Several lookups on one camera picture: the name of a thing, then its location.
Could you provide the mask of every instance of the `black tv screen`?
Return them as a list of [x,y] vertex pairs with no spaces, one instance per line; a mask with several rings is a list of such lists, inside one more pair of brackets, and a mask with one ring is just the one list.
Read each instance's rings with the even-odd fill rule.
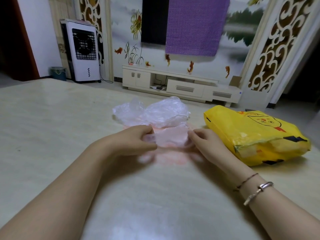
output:
[[141,42],[166,44],[169,0],[142,0]]

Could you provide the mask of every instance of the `drawer handle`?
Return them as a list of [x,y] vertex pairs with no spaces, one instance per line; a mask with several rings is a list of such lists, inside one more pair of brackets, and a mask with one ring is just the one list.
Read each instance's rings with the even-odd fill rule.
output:
[[218,96],[218,97],[223,97],[223,98],[231,98],[231,94],[230,93],[224,93],[224,92],[213,92],[212,93],[213,96]]
[[194,91],[194,88],[176,86],[176,90],[181,90],[181,91],[186,91],[186,92],[193,92],[193,91]]

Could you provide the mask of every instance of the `silver bracelet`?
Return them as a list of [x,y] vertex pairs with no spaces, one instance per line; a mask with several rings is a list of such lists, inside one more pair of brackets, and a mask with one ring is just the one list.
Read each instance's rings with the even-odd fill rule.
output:
[[273,182],[266,182],[265,184],[258,186],[258,190],[255,193],[249,195],[243,204],[245,206],[248,205],[250,203],[250,201],[252,201],[260,192],[263,192],[266,188],[268,188],[270,186],[273,186]]

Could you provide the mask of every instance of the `person's right arm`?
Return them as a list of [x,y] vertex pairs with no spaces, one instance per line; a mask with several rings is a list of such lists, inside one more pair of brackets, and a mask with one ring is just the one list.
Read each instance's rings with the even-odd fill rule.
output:
[[[240,185],[255,174],[250,167],[237,159],[210,129],[189,132],[190,139],[200,152],[225,172],[235,185]],[[240,189],[244,199],[266,183],[256,175]],[[249,207],[272,239],[311,240],[320,238],[320,221],[296,205],[274,187],[268,187],[252,199]]]

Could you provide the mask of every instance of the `person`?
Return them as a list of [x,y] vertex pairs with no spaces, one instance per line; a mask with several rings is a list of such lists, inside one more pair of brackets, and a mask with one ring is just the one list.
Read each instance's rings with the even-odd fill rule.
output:
[[[157,149],[142,141],[153,133],[138,125],[106,136],[89,145],[46,189],[0,230],[0,239],[79,239],[102,173],[118,156],[140,155]],[[210,129],[188,132],[203,156],[224,171],[246,199],[266,181],[238,160]],[[319,239],[320,221],[274,187],[267,187],[250,203],[272,239]]]

